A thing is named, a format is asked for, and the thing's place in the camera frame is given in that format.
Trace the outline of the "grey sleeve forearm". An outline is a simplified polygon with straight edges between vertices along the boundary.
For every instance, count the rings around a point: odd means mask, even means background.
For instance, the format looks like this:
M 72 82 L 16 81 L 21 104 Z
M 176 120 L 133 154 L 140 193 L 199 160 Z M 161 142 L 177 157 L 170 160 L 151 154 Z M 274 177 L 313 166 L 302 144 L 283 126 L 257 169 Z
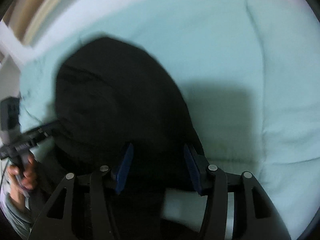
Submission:
M 31 211 L 25 206 L 25 196 L 22 195 L 22 207 L 19 208 L 9 193 L 5 197 L 5 215 L 21 239 L 28 239 L 34 220 Z

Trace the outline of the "person's left hand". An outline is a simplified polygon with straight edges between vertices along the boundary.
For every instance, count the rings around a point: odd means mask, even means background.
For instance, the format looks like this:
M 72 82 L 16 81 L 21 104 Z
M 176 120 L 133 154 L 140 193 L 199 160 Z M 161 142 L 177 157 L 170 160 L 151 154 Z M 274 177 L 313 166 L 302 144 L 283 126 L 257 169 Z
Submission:
M 7 168 L 10 179 L 10 197 L 14 202 L 21 203 L 26 194 L 36 187 L 35 166 L 37 162 L 32 153 L 22 157 L 22 164 L 11 161 Z

